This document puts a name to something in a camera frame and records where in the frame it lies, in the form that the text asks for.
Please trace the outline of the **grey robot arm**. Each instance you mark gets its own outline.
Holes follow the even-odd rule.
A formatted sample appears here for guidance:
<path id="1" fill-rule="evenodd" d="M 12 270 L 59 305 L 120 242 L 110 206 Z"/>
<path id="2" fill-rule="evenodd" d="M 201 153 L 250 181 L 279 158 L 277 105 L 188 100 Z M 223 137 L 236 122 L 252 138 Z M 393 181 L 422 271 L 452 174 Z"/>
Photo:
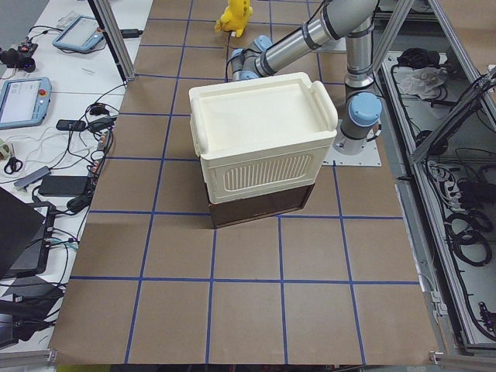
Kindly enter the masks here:
<path id="1" fill-rule="evenodd" d="M 348 88 L 374 83 L 373 32 L 377 1 L 324 1 L 315 14 L 281 40 L 260 35 L 246 48 L 235 49 L 229 63 L 232 79 L 265 78 L 330 41 L 346 40 Z"/>

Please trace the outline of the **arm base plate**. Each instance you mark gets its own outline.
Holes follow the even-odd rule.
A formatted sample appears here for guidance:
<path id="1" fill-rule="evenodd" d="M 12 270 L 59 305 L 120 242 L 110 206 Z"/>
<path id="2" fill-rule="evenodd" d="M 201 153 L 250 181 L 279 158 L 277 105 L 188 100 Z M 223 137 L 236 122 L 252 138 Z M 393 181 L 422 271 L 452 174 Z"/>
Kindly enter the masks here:
<path id="1" fill-rule="evenodd" d="M 377 142 L 347 139 L 338 133 L 322 162 L 323 166 L 381 167 Z"/>

